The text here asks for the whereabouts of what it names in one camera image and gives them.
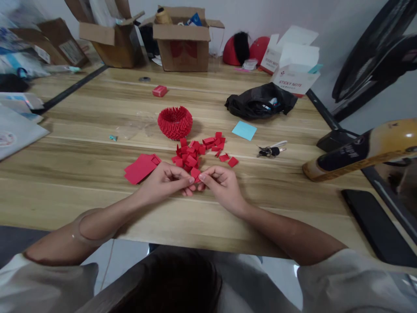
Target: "black phone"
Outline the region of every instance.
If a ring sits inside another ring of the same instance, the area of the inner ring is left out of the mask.
[[[381,261],[417,267],[417,256],[370,192],[345,189],[342,195]]]

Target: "forearm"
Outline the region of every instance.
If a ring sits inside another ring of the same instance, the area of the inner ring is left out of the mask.
[[[85,216],[79,223],[79,232],[90,240],[106,238],[128,222],[141,207],[140,199],[133,194]],[[31,245],[25,256],[43,265],[79,265],[98,247],[83,243],[73,234],[73,223],[67,224]]]
[[[289,217],[246,204],[239,216],[302,266],[317,264],[347,248],[332,236]]]

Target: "black plastic bag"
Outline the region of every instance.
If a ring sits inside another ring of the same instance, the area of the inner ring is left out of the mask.
[[[246,120],[264,119],[283,112],[285,115],[292,110],[297,97],[274,83],[268,83],[249,89],[240,96],[231,95],[225,107],[233,115]]]

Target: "keychain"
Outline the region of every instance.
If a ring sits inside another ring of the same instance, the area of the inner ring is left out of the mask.
[[[269,158],[275,158],[277,155],[280,154],[280,152],[285,151],[287,148],[280,148],[281,146],[285,145],[288,141],[283,140],[279,143],[276,143],[273,146],[268,146],[265,148],[261,148],[258,146],[261,151],[259,151],[259,154],[256,157],[269,157]]]

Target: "fan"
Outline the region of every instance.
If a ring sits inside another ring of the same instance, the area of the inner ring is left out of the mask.
[[[415,0],[389,0],[356,43],[333,88],[340,122],[406,71],[417,68],[417,36],[402,36],[417,13]]]

